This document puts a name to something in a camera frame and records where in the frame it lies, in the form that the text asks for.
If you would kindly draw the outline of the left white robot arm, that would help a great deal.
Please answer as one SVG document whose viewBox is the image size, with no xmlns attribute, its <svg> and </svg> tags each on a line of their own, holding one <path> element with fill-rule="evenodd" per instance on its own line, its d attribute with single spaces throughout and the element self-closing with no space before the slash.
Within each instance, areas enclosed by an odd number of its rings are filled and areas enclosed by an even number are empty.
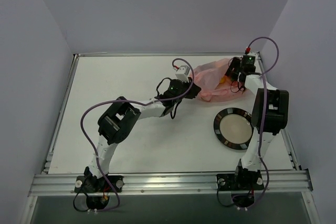
<svg viewBox="0 0 336 224">
<path fill-rule="evenodd" d="M 83 121 L 85 116 L 107 102 L 96 104 L 89 108 L 80 120 L 80 127 L 93 147 L 93 158 L 85 168 L 84 177 L 86 185 L 94 192 L 105 188 L 109 166 L 117 146 L 131 133 L 137 121 L 146 118 L 161 118 L 166 115 L 173 116 L 173 110 L 178 107 L 183 99 L 194 99 L 201 88 L 187 78 L 186 82 L 179 79 L 170 79 L 168 89 L 154 99 L 145 102 L 129 101 L 125 97 L 118 97 L 111 102 L 108 109 L 98 119 L 98 144 L 93 144 L 86 131 Z"/>
</svg>

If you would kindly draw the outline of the pink plastic bag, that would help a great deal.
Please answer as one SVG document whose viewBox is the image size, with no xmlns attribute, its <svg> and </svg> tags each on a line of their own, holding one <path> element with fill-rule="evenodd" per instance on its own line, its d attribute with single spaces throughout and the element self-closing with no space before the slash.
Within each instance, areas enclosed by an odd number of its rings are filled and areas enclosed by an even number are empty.
<svg viewBox="0 0 336 224">
<path fill-rule="evenodd" d="M 201 88 L 197 99 L 203 102 L 227 102 L 242 98 L 246 91 L 238 90 L 238 83 L 227 81 L 220 84 L 232 58 L 224 58 L 199 65 L 194 69 L 194 83 Z"/>
</svg>

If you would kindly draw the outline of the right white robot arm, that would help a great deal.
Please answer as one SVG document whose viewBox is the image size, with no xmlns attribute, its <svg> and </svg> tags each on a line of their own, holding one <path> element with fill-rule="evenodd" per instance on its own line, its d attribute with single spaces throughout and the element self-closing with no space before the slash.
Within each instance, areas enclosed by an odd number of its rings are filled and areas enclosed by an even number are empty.
<svg viewBox="0 0 336 224">
<path fill-rule="evenodd" d="M 256 137 L 250 141 L 233 175 L 235 186 L 241 189 L 262 182 L 260 170 L 265 166 L 268 147 L 288 122 L 289 92 L 273 87 L 264 73 L 257 73 L 255 60 L 252 55 L 234 57 L 225 73 L 232 83 L 237 83 L 239 91 L 249 90 L 255 95 L 251 125 Z"/>
</svg>

